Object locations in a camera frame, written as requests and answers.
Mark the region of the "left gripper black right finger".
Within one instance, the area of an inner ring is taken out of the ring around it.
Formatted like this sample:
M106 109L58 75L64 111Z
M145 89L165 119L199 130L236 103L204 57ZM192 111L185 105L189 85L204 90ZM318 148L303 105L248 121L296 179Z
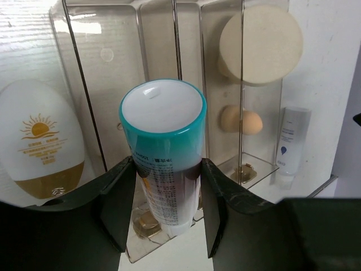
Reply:
M201 162L208 257L215 270L359 270L360 200L271 203Z

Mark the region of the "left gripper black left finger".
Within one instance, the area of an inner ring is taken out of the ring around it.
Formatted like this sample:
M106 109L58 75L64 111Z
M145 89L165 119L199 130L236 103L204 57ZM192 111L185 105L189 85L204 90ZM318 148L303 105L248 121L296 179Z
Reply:
M41 206L1 203L2 270L117 270L137 170L131 157Z

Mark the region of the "beige makeup sponge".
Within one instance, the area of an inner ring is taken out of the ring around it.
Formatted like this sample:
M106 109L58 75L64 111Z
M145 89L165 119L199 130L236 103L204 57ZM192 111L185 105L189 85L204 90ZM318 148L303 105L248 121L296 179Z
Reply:
M234 76L228 69L227 65L225 64L223 58L221 56L218 57L217 66L219 72L224 76L227 77L233 84L241 84L241 80Z
M228 133L240 131L247 136L258 134L263 129L261 117L253 111L243 109L240 113L240 107L236 105L225 106L219 117L221 130Z

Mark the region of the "clear white cosmetic tube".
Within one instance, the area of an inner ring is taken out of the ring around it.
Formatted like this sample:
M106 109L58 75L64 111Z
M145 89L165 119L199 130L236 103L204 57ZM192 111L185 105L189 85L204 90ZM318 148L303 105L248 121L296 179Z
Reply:
M289 190L301 164L311 111L301 107L286 107L276 153L275 184Z

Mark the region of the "teal pink gradient tube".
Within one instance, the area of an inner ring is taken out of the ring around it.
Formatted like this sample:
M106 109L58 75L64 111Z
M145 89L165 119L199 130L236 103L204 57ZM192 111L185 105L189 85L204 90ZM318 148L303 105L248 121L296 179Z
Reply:
M198 88L170 78L138 85L120 103L146 200L172 237L191 227L198 208L206 110Z

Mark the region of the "round white powder puff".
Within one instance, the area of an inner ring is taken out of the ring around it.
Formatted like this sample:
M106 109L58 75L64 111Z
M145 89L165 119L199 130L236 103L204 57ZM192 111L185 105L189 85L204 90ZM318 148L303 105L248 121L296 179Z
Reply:
M256 5L236 13L219 40L219 56L248 86L282 79L297 66L302 52L303 35L296 19L274 5Z

